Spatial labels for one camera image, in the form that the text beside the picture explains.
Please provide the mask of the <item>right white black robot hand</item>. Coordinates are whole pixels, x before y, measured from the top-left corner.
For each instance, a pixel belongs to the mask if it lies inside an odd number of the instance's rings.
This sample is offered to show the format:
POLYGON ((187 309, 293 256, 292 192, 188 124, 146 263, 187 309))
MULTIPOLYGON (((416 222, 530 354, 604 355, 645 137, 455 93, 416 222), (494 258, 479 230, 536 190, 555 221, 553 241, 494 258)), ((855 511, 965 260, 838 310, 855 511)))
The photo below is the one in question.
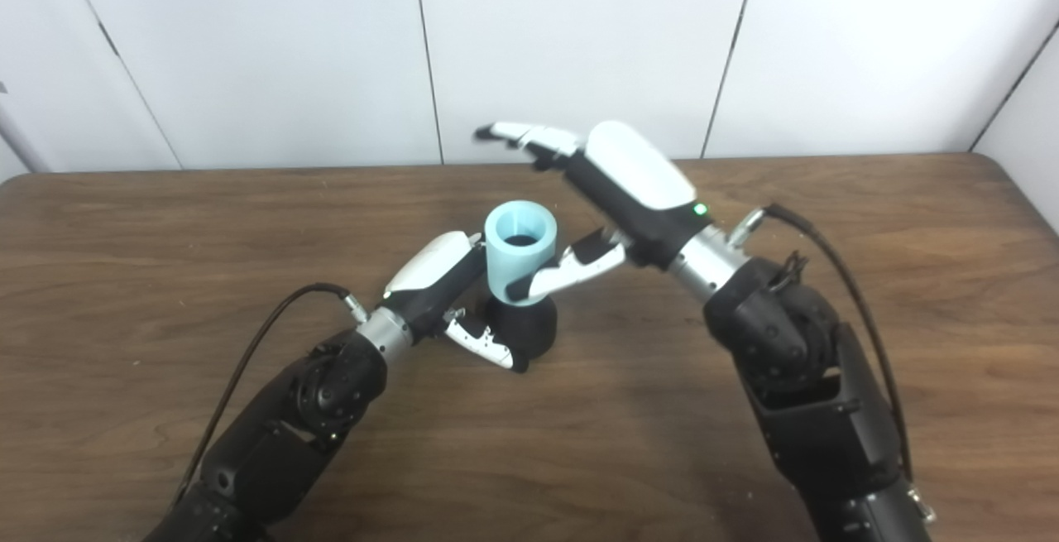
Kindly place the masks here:
POLYGON ((695 239, 710 225, 692 181, 643 136, 620 121, 589 134, 556 127, 496 121, 475 140, 498 140, 530 153, 537 171, 561 171, 566 181, 609 218, 563 254, 508 283, 513 301, 536 300, 593 281, 623 263, 653 266, 674 275, 692 297, 708 301, 725 279, 708 276, 695 239))

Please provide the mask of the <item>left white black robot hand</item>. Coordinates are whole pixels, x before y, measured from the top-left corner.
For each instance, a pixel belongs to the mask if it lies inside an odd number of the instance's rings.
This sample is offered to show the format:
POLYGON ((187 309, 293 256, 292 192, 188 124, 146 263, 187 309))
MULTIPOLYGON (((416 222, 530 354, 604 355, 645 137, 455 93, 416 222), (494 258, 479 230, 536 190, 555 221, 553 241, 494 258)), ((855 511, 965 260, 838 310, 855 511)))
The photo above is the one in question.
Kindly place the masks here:
POLYGON ((420 249, 387 283, 379 309, 403 323, 412 345, 445 336, 500 368, 523 373, 525 355, 501 341, 480 317, 455 308, 457 300, 486 273, 486 249, 480 233, 447 232, 420 249))

